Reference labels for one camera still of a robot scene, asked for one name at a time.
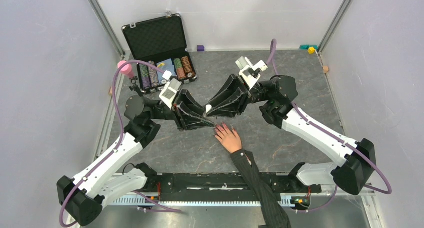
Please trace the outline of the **white nail polish cap brush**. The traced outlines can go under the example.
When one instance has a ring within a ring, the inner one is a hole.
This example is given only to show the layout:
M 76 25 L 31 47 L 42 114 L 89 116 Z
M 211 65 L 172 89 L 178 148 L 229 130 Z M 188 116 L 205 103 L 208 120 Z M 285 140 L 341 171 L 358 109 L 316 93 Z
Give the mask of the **white nail polish cap brush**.
M 210 110 L 212 109 L 212 105 L 211 104 L 207 104 L 205 106 L 205 112 L 208 113 Z

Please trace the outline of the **black pinstripe sleeve forearm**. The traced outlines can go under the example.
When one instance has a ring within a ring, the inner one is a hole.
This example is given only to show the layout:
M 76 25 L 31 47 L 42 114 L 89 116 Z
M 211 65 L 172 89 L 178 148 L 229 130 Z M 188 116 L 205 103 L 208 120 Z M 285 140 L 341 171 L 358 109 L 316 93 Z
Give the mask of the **black pinstripe sleeve forearm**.
M 264 227 L 291 227 L 288 214 L 278 203 L 271 187 L 261 178 L 253 153 L 241 149 L 232 153 L 230 157 L 261 204 L 261 212 L 265 221 Z

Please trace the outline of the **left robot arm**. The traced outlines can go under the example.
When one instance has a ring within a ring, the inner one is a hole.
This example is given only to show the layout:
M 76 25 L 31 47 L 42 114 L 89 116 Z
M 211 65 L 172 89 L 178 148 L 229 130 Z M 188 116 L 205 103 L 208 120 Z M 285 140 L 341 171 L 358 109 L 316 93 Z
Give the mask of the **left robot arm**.
M 63 176 L 57 182 L 60 225 L 86 226 L 122 196 L 140 189 L 154 190 L 157 178 L 137 167 L 118 178 L 113 175 L 155 139 L 161 128 L 156 120 L 173 120 L 180 130 L 212 127 L 214 123 L 208 116 L 213 109 L 214 105 L 199 104 L 186 89 L 162 90 L 157 100 L 140 95 L 129 97 L 124 112 L 129 122 L 120 123 L 115 142 L 83 171 L 72 178 Z

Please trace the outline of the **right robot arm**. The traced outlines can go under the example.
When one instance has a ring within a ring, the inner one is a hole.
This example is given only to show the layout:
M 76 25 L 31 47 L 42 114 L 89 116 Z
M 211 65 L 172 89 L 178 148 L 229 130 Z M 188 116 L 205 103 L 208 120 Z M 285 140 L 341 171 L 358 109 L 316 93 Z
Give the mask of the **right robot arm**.
M 208 117 L 235 117 L 248 104 L 264 102 L 260 111 L 264 120 L 279 129 L 297 135 L 320 150 L 328 163 L 301 162 L 290 172 L 289 186 L 301 192 L 312 185 L 336 185 L 351 195 L 358 195 L 376 169 L 374 144 L 346 137 L 313 119 L 293 100 L 297 97 L 294 77 L 274 75 L 252 88 L 238 75 L 230 75 L 224 86 L 206 104 Z

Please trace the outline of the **mannequin hand with red nails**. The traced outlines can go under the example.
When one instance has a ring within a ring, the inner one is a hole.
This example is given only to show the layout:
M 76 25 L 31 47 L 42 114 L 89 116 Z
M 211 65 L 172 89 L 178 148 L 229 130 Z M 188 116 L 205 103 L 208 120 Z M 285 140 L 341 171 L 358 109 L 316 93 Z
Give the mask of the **mannequin hand with red nails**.
M 215 138 L 229 152 L 234 153 L 242 149 L 242 141 L 237 131 L 230 129 L 225 123 L 217 124 L 214 128 Z

